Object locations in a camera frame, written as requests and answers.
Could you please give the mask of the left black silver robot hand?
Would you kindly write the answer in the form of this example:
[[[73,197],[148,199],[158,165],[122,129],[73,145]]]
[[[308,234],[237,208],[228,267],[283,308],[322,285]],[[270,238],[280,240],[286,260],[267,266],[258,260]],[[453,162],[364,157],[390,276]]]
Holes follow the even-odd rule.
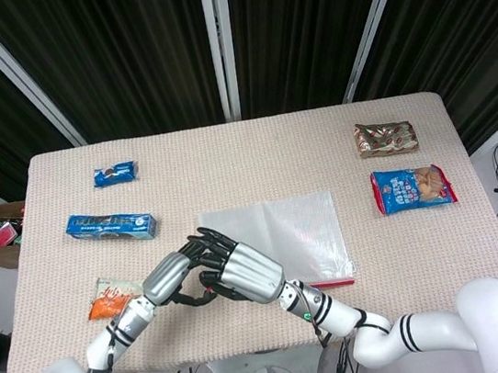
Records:
[[[181,292],[184,280],[204,248],[201,243],[190,242],[177,252],[167,255],[142,282],[142,295],[157,307],[166,306],[171,302],[201,307],[216,299],[217,294],[208,289],[198,298]]]

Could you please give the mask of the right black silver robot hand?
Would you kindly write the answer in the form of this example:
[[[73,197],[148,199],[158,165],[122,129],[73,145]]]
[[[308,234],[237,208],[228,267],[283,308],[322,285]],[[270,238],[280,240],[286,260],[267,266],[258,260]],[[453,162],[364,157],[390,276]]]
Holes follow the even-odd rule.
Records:
[[[187,238],[186,248],[189,266],[201,268],[201,285],[226,299],[267,304],[284,288],[280,263],[221,232],[199,227]]]

